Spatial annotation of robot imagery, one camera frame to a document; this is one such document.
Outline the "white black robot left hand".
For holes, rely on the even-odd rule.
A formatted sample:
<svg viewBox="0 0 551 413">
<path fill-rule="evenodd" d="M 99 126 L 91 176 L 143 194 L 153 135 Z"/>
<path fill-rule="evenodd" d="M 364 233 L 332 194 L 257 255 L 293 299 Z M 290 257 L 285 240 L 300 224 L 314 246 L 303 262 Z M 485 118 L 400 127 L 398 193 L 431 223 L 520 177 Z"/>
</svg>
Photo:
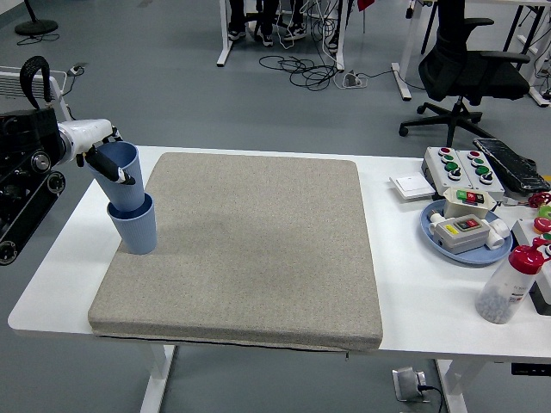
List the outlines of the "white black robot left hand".
<svg viewBox="0 0 551 413">
<path fill-rule="evenodd" d="M 101 154 L 96 144 L 104 145 L 113 138 L 115 142 L 122 141 L 116 127 L 109 120 L 72 120 L 58 123 L 61 155 L 58 164 L 79 159 L 91 165 L 101 175 L 111 182 L 122 185 L 134 185 L 135 179 L 121 166 L 106 155 Z"/>
</svg>

